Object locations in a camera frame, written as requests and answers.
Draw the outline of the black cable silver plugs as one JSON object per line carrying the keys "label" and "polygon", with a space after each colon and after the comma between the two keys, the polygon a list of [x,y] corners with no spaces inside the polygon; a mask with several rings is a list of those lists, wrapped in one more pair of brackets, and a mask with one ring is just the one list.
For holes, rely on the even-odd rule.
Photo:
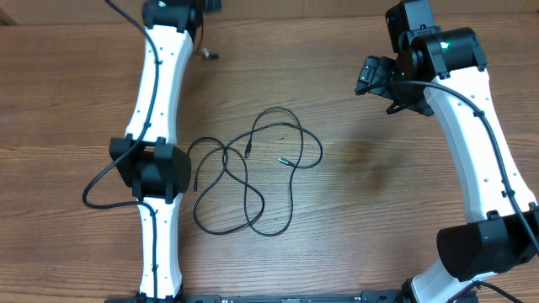
{"label": "black cable silver plugs", "polygon": [[[254,133],[260,132],[262,130],[269,129],[271,127],[276,127],[276,126],[286,126],[286,127],[290,127],[290,128],[293,128],[293,129],[297,129],[300,132],[301,139],[300,139],[300,154],[298,156],[298,159],[297,159],[296,163],[291,162],[291,161],[289,161],[289,160],[287,160],[287,159],[285,159],[283,157],[279,157],[277,159],[277,161],[280,162],[281,164],[292,168],[292,172],[291,172],[291,175],[290,175],[290,178],[289,178],[290,212],[289,212],[286,224],[280,230],[269,233],[269,232],[262,232],[262,231],[258,230],[254,226],[254,224],[264,214],[265,199],[264,199],[264,196],[262,195],[262,193],[260,191],[258,191],[254,186],[252,186],[248,182],[248,165],[247,165],[247,162],[246,162],[247,156],[243,156],[237,149],[232,147],[232,145],[234,143],[236,143],[237,141],[239,141],[240,139],[246,137],[246,136],[249,136],[249,138],[252,138],[252,135]],[[302,160],[303,151],[304,151],[304,147],[305,147],[305,135],[308,135],[311,138],[313,138],[313,140],[315,140],[315,142],[318,144],[319,157],[318,157],[317,161],[315,161],[312,164],[301,165],[301,160]],[[304,128],[300,123],[292,124],[292,123],[289,123],[289,122],[276,122],[276,123],[265,125],[265,126],[262,126],[262,127],[259,127],[259,128],[254,128],[254,129],[252,129],[252,130],[250,130],[248,132],[245,132],[245,133],[237,136],[236,138],[230,140],[227,145],[225,145],[222,141],[216,139],[215,137],[203,136],[203,137],[201,137],[199,139],[194,140],[189,145],[187,155],[189,156],[191,151],[194,149],[194,147],[201,144],[203,141],[213,141],[213,142],[215,142],[217,144],[217,147],[214,148],[213,150],[209,151],[200,160],[200,163],[199,163],[198,167],[196,168],[195,174],[194,174],[194,177],[193,177],[193,194],[198,193],[198,182],[199,182],[200,170],[202,168],[202,165],[205,163],[205,161],[207,160],[207,158],[209,156],[211,156],[214,153],[221,152],[221,166],[222,166],[222,169],[221,169],[220,174],[216,177],[216,179],[206,189],[204,189],[198,195],[198,198],[195,201],[193,212],[192,212],[195,224],[202,231],[204,231],[205,233],[210,234],[210,235],[214,235],[214,236],[224,236],[224,235],[228,235],[228,234],[233,234],[233,233],[235,233],[237,231],[240,231],[242,229],[245,229],[247,227],[249,227],[252,231],[254,231],[255,233],[259,234],[262,237],[277,237],[277,236],[280,236],[283,233],[285,233],[288,230],[288,228],[289,228],[289,226],[291,224],[293,214],[294,214],[293,179],[294,179],[294,175],[295,175],[296,170],[297,169],[311,169],[311,168],[314,168],[323,159],[323,144],[318,139],[318,137],[314,133],[312,133],[310,130]],[[239,156],[239,158],[240,158],[240,160],[242,161],[242,164],[243,164],[244,178],[239,178],[239,177],[237,177],[236,175],[234,175],[233,173],[231,173],[228,170],[228,159],[229,159],[228,152],[235,152]],[[246,222],[243,223],[242,225],[235,226],[235,227],[233,227],[233,228],[231,228],[229,230],[212,231],[212,230],[206,228],[200,222],[200,220],[198,218],[198,215],[197,215],[197,212],[198,212],[198,208],[199,208],[199,205],[200,205],[200,202],[202,201],[202,199],[205,197],[205,195],[211,189],[213,189],[221,181],[222,177],[225,174],[227,174],[230,178],[232,178],[234,181],[240,183],[243,186],[243,212],[244,212]],[[254,216],[253,218],[249,217],[248,210],[247,210],[247,200],[248,200],[248,191],[249,190],[253,191],[260,198],[260,202],[261,202],[260,210],[256,214],[256,216]]]}

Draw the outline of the black cable dark plugs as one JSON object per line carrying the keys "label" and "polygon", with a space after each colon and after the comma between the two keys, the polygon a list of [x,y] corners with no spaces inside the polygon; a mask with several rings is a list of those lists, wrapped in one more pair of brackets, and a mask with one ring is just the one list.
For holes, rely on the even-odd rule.
{"label": "black cable dark plugs", "polygon": [[[269,124],[269,125],[265,125],[265,126],[257,128],[257,124],[258,124],[258,122],[259,122],[259,120],[261,118],[263,118],[267,114],[269,114],[271,112],[275,112],[275,111],[283,111],[283,112],[289,114],[292,117],[292,119],[295,121],[295,124],[292,124],[292,123],[289,123],[289,122],[275,122],[273,124]],[[262,231],[258,230],[254,225],[257,223],[257,221],[264,214],[265,198],[248,181],[247,158],[249,157],[249,155],[250,155],[250,153],[252,151],[252,148],[253,148],[253,135],[255,133],[257,133],[259,131],[262,131],[262,130],[266,130],[266,129],[270,128],[270,127],[282,126],[282,125],[294,128],[294,129],[298,130],[299,133],[300,133],[300,153],[299,153],[299,156],[298,156],[298,159],[296,160],[296,162],[291,162],[291,161],[286,160],[286,159],[284,159],[282,157],[278,159],[278,162],[280,162],[281,164],[284,164],[284,165],[292,168],[292,172],[291,172],[291,175],[290,175],[290,178],[289,178],[290,212],[289,212],[289,215],[288,215],[287,222],[285,223],[285,225],[280,230],[275,231],[275,232],[262,232]],[[189,145],[189,148],[188,148],[188,151],[187,151],[188,155],[190,155],[191,151],[197,145],[201,144],[203,141],[213,141],[213,142],[215,142],[217,144],[216,148],[209,151],[200,160],[200,163],[198,164],[198,166],[197,166],[197,168],[195,170],[193,194],[198,193],[198,182],[199,182],[200,170],[201,170],[202,166],[205,164],[205,161],[212,154],[217,153],[217,152],[221,152],[221,172],[220,172],[220,174],[216,177],[216,179],[206,189],[204,189],[200,193],[200,195],[198,196],[198,198],[195,201],[195,205],[194,205],[194,208],[193,208],[193,218],[194,218],[195,224],[203,232],[205,232],[207,234],[210,234],[210,235],[213,235],[213,236],[224,236],[224,235],[228,235],[228,234],[233,234],[233,233],[235,233],[237,231],[241,231],[242,229],[245,229],[245,228],[250,228],[256,234],[258,234],[258,235],[260,235],[262,237],[277,237],[277,236],[280,236],[280,235],[284,234],[289,229],[289,227],[291,225],[291,222],[292,222],[292,219],[293,219],[293,214],[294,214],[293,178],[294,178],[295,172],[299,168],[299,164],[301,163],[301,160],[302,160],[303,150],[304,150],[304,147],[305,147],[305,132],[306,132],[306,130],[303,128],[300,119],[298,118],[298,116],[293,111],[291,111],[290,109],[284,108],[284,107],[277,106],[277,107],[272,107],[272,108],[265,109],[260,114],[258,114],[257,117],[253,121],[253,124],[251,126],[250,131],[245,132],[245,133],[237,136],[236,138],[230,140],[226,145],[222,141],[216,139],[215,137],[210,137],[210,136],[203,136],[203,137],[193,141]],[[241,160],[242,165],[243,165],[243,178],[237,177],[236,175],[234,175],[233,173],[231,173],[228,170],[229,152],[236,153],[239,156],[239,159]],[[245,217],[245,222],[242,225],[232,227],[229,230],[212,231],[212,230],[206,228],[200,222],[200,220],[198,218],[198,215],[197,215],[197,211],[198,211],[199,204],[200,204],[201,200],[205,197],[205,195],[211,189],[213,189],[221,181],[222,177],[225,174],[228,177],[230,177],[232,180],[240,183],[243,186],[243,213],[244,213],[244,217]],[[260,202],[261,202],[260,210],[255,215],[255,217],[253,217],[253,218],[249,217],[248,210],[247,210],[248,191],[249,190],[253,191],[259,197]]]}

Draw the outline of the black USB cable removed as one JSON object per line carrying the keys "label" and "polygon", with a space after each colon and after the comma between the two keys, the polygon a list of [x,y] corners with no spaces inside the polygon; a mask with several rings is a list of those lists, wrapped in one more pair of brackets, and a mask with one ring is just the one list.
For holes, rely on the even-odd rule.
{"label": "black USB cable removed", "polygon": [[217,53],[210,53],[202,44],[204,40],[204,26],[200,27],[200,38],[195,48],[195,54],[205,60],[217,60],[220,56]]}

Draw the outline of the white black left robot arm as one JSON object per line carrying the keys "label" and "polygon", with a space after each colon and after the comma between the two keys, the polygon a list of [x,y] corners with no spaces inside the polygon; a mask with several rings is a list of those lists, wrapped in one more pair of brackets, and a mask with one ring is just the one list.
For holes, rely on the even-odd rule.
{"label": "white black left robot arm", "polygon": [[193,54],[209,57],[196,32],[208,13],[219,12],[219,1],[146,1],[141,23],[116,4],[111,6],[145,38],[145,53],[136,107],[125,134],[109,143],[111,164],[98,173],[82,193],[89,201],[92,187],[115,168],[141,218],[142,277],[131,302],[179,302],[183,290],[179,269],[179,207],[189,187],[191,161],[177,145],[180,90]]}

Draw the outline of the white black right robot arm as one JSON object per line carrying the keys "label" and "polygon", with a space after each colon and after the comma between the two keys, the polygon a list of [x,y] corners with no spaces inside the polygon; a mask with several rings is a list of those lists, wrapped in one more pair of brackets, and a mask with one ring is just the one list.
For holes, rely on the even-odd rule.
{"label": "white black right robot arm", "polygon": [[538,202],[511,156],[489,86],[487,59],[469,28],[444,31],[427,0],[385,15],[393,57],[369,56],[355,93],[389,99],[389,114],[434,116],[457,170],[465,223],[440,230],[438,257],[400,290],[364,302],[474,302],[489,279],[538,254]]}

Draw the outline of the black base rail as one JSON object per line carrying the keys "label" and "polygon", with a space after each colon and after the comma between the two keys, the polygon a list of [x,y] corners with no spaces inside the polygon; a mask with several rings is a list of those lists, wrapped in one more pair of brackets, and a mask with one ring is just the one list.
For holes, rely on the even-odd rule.
{"label": "black base rail", "polygon": [[108,303],[413,303],[411,296],[400,290],[365,290],[353,295],[260,295],[260,296],[219,296],[189,295],[167,299],[147,298],[135,295],[128,299],[107,299]]}

